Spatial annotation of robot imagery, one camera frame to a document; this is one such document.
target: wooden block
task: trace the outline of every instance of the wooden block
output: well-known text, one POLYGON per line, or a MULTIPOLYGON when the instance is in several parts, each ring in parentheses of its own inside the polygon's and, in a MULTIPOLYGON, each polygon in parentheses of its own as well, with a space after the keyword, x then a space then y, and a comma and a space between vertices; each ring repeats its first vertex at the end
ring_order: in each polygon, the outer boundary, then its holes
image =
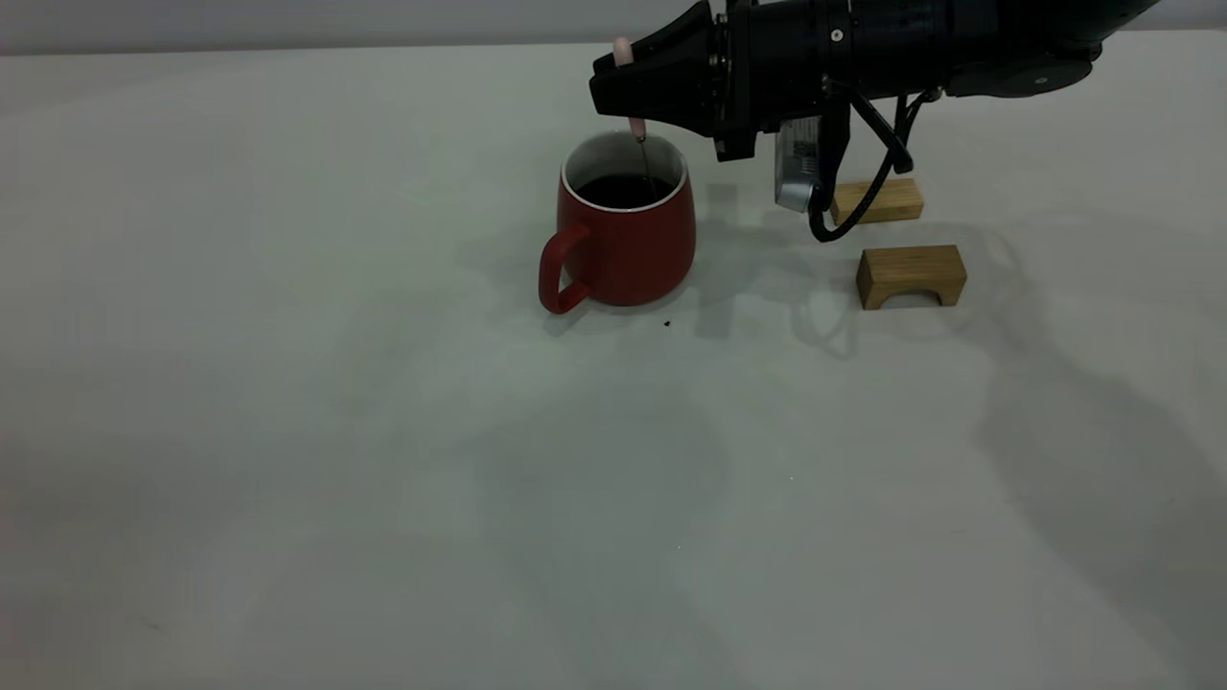
POLYGON ((891 247, 865 249, 856 271, 856 290, 865 309, 881 309, 901 292, 925 291, 944 307, 953 307, 967 285, 967 269, 958 247, 891 247))
MULTIPOLYGON (((856 204, 869 192, 869 183, 836 185, 834 199, 831 200, 831 217, 839 225, 856 210, 856 204)), ((877 193, 877 199, 860 219, 860 222, 910 221, 920 217, 924 211, 924 198, 912 178, 890 179, 877 193)))

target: table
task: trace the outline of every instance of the table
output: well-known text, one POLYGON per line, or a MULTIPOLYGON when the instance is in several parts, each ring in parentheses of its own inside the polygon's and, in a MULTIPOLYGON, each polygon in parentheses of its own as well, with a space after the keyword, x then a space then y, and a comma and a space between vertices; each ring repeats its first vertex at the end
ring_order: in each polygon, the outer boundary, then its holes
POLYGON ((602 49, 0 60, 0 685, 1227 683, 1227 33, 926 108, 831 246, 653 125, 694 268, 557 318, 602 49))

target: white wall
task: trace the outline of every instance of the white wall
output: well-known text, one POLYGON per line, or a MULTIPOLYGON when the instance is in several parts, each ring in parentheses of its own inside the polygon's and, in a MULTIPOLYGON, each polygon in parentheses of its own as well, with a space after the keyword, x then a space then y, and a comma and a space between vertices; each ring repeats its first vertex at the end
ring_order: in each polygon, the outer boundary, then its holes
MULTIPOLYGON (((0 0, 0 54, 607 41, 691 1, 0 0)), ((1227 26, 1227 1, 1163 0, 1139 26, 1227 26)))

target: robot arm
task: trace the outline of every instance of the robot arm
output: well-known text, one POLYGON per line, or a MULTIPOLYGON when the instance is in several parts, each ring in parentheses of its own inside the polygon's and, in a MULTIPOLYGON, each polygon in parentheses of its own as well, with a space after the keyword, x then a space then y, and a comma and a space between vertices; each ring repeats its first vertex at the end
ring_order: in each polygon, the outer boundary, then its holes
POLYGON ((925 102, 1018 98, 1091 74, 1102 41, 1158 0, 707 0, 633 45, 606 55, 590 81, 596 110, 674 124, 715 141, 720 161, 750 158, 760 131, 777 139, 777 201, 810 215, 820 241, 843 237, 888 171, 909 172, 907 139, 925 102), (909 95, 918 95, 910 104, 909 95), (869 103, 898 99, 888 124, 869 103), (827 231, 836 176, 855 110, 886 160, 843 226, 827 231))

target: dark liquid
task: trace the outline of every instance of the dark liquid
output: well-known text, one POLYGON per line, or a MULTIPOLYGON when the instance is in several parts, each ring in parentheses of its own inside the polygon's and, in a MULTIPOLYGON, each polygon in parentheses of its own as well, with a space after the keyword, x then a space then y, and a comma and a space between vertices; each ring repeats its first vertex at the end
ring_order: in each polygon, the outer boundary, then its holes
POLYGON ((580 187, 575 194, 589 204, 606 209, 638 209, 660 201, 674 190, 674 185, 642 174, 611 174, 594 179, 580 187))

